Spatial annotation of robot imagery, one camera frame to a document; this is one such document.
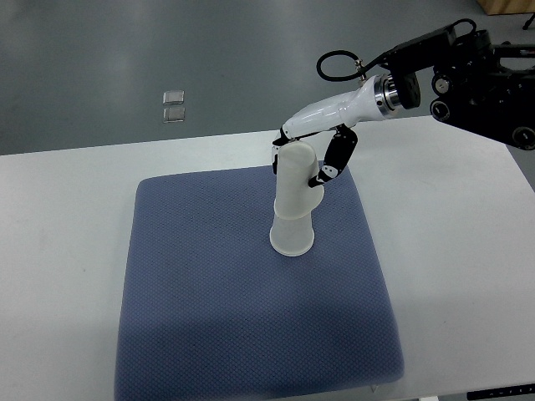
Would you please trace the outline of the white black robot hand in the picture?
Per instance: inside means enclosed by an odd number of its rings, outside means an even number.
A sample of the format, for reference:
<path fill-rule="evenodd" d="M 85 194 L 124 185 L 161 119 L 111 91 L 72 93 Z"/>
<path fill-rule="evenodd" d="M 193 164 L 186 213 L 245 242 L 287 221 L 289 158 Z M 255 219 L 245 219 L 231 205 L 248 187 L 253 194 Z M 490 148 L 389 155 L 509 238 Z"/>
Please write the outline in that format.
<path fill-rule="evenodd" d="M 378 121 L 389 115 L 385 108 L 384 81 L 384 75 L 375 75 L 359 89 L 309 104 L 283 123 L 273 141 L 273 172 L 278 172 L 279 153 L 284 145 L 332 130 L 334 136 L 325 152 L 323 165 L 308 180 L 308 186 L 313 188 L 338 177 L 358 143 L 358 136 L 352 128 L 358 122 Z"/>

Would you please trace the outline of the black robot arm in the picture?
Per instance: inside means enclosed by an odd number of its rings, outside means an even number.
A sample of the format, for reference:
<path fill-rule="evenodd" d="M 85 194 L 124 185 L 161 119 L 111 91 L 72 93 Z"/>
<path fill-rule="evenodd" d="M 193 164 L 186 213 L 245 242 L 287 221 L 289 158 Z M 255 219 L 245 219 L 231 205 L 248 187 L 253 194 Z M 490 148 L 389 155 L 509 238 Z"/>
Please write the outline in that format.
<path fill-rule="evenodd" d="M 431 68 L 433 118 L 520 150 L 534 148 L 534 69 L 502 60 L 534 57 L 531 44 L 493 44 L 488 31 L 453 24 L 401 43 L 370 62 L 387 69 L 401 105 L 420 104 L 416 72 Z"/>

